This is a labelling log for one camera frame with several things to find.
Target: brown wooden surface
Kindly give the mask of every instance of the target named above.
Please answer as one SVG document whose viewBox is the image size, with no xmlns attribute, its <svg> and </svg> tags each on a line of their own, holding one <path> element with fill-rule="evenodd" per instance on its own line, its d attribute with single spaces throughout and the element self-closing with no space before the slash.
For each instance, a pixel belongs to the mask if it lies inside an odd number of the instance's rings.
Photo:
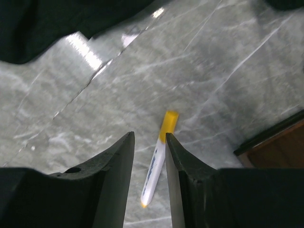
<svg viewBox="0 0 304 228">
<path fill-rule="evenodd" d="M 304 120 L 239 156 L 246 167 L 304 168 Z"/>
</svg>

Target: marble floor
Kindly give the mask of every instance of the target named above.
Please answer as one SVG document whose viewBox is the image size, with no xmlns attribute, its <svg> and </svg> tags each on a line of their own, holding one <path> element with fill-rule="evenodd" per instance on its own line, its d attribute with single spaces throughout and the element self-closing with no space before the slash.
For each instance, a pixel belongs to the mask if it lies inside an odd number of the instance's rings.
<svg viewBox="0 0 304 228">
<path fill-rule="evenodd" d="M 259 0 L 156 0 L 94 39 L 0 62 L 0 166 L 62 172 L 134 131 L 124 227 L 171 227 L 165 167 L 140 205 L 165 111 L 180 113 L 175 135 L 202 161 L 241 167 L 238 145 L 304 108 L 303 21 Z"/>
</svg>

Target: dark cloth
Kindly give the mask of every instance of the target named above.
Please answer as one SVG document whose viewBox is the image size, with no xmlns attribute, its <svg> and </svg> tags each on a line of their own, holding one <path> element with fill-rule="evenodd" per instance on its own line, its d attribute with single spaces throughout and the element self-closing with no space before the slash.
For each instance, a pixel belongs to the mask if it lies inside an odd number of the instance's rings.
<svg viewBox="0 0 304 228">
<path fill-rule="evenodd" d="M 136 14 L 152 0 L 0 0 L 0 60 L 23 64 L 59 38 L 87 38 Z"/>
<path fill-rule="evenodd" d="M 295 10 L 304 7 L 304 0 L 265 0 L 277 10 Z"/>
</svg>

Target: yellow marker cap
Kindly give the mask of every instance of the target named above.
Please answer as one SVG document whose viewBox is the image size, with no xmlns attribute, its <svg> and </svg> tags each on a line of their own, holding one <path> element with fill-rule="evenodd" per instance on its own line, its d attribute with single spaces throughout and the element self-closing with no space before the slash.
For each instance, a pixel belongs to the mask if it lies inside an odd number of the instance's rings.
<svg viewBox="0 0 304 228">
<path fill-rule="evenodd" d="M 166 143 L 166 133 L 174 133 L 179 114 L 176 111 L 167 111 L 162 122 L 159 138 L 163 144 Z"/>
<path fill-rule="evenodd" d="M 143 208 L 146 208 L 146 207 L 147 207 L 147 205 L 144 205 L 142 202 L 141 202 L 141 205 L 142 205 Z"/>
</svg>

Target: marker pen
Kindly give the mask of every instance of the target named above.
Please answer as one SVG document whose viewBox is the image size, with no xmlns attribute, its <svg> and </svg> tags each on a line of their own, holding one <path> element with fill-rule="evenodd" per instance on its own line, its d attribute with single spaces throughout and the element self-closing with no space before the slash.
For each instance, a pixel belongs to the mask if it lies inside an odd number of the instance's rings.
<svg viewBox="0 0 304 228">
<path fill-rule="evenodd" d="M 154 190 L 162 170 L 162 165 L 165 160 L 166 133 L 174 133 L 178 117 L 179 114 L 175 111 L 167 111 L 165 114 L 147 178 L 142 190 L 141 204 L 143 208 L 145 208 L 152 200 Z"/>
</svg>

